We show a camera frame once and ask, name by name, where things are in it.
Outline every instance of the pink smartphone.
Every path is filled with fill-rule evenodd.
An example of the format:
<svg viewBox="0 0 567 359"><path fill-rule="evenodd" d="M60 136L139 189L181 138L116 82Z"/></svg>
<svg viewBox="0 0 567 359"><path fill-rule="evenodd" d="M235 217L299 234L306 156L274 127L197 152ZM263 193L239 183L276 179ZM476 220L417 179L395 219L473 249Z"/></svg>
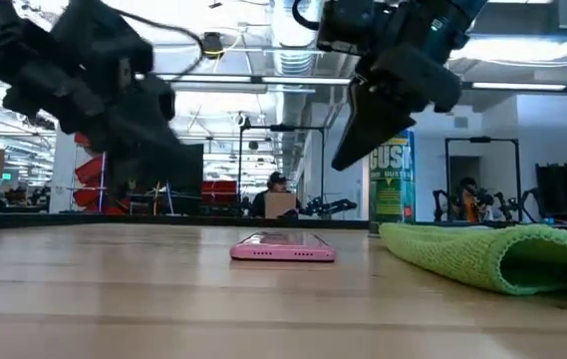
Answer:
<svg viewBox="0 0 567 359"><path fill-rule="evenodd" d="M230 249L232 259L334 261L336 251L311 233L257 232Z"/></svg>

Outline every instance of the metal frame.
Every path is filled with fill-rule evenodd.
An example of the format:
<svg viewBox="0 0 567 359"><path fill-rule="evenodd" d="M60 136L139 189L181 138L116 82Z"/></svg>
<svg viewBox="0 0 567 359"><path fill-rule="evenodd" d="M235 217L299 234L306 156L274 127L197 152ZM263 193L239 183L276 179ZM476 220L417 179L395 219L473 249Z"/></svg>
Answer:
<svg viewBox="0 0 567 359"><path fill-rule="evenodd" d="M273 133L290 133L296 131L318 131L321 134L321 200L325 195L325 129L322 127L311 127L311 126L285 126L285 125L273 125L273 126L252 126L246 122L240 127L239 132L239 175L237 180L237 195L239 200L241 200L241 177L243 176L243 133L250 130L269 130Z"/></svg>
<svg viewBox="0 0 567 359"><path fill-rule="evenodd" d="M493 139L491 137L472 137L472 138L446 138L444 139L444 163L446 168L446 192L451 194L451 172L449 162L449 144L451 142L469 142L471 144L490 144L492 142L509 142L515 148L515 185L517 202L522 201L522 182L520 179L520 143L517 139ZM450 221L451 202L446 202L447 221ZM521 223L524 218L522 210L518 211L518 221Z"/></svg>

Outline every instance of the person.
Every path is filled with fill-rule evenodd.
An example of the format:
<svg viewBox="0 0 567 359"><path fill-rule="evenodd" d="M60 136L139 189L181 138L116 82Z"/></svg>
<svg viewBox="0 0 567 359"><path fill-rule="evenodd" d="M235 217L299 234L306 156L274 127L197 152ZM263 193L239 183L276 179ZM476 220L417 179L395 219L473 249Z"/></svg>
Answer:
<svg viewBox="0 0 567 359"><path fill-rule="evenodd" d="M265 194L268 192L290 192L287 190L287 179L283 174L275 172L270 175L267 182L267 190L257 194L252 201L250 215L253 217L265 217ZM301 202L296 199L296 208L301 208Z"/></svg>
<svg viewBox="0 0 567 359"><path fill-rule="evenodd" d="M460 188L462 190L462 205L464 210L465 219L471 223L478 223L489 220L488 211L490 210L490 203L478 203L477 193L478 185L473 178L464 178L460 181Z"/></svg>

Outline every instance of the cable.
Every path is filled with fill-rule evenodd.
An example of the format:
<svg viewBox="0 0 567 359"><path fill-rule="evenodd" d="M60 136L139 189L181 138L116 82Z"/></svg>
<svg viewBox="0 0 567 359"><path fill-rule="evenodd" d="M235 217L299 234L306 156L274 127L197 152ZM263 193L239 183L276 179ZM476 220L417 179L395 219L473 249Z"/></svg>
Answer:
<svg viewBox="0 0 567 359"><path fill-rule="evenodd" d="M294 0L294 4L292 5L292 17L294 17L294 20L301 26L303 26L306 29L312 30L312 31L319 31L319 22L318 21L310 21L306 18L303 17L303 15L301 15L301 13L299 12L299 3L301 2L301 0Z"/></svg>
<svg viewBox="0 0 567 359"><path fill-rule="evenodd" d="M192 64L190 64L188 67L186 67L185 70L180 72L174 79L172 79L173 81L178 80L181 76L190 73L197 66L199 66L201 61L203 61L204 51L205 51L204 47L203 47L203 42L201 41L201 39L199 39L199 37L196 34L191 32L190 30L183 28L183 27L180 27L180 26L160 24L160 23L154 22L152 20L149 20L147 18L141 17L139 15L131 14L131 13L126 12L124 10L116 9L116 8L111 7L111 6L108 6L108 7L110 7L113 11L117 12L118 14L120 14L124 17L127 17L127 18L135 20L135 21L139 21L143 24L155 27L157 29L181 33L181 34L191 38L196 43L196 46L199 48L199 56L196 58L196 60L194 60L194 62Z"/></svg>
<svg viewBox="0 0 567 359"><path fill-rule="evenodd" d="M192 129L192 126L194 125L194 122L196 122L196 119L199 117L199 114L201 113L201 109L203 108L203 102L201 102L199 104L198 109L196 109L196 114L194 114L194 116L192 117L192 121L190 121L190 123L187 126L187 132L189 133L190 130Z"/></svg>

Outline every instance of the cap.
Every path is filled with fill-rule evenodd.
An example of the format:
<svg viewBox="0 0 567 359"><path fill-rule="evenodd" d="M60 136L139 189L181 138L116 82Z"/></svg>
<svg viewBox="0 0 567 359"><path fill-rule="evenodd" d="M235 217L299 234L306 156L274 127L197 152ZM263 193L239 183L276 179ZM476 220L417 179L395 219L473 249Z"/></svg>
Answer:
<svg viewBox="0 0 567 359"><path fill-rule="evenodd" d="M270 175L270 182L272 183L285 183L286 181L287 179L285 178L285 176L283 176L283 174L279 172L275 172Z"/></svg>

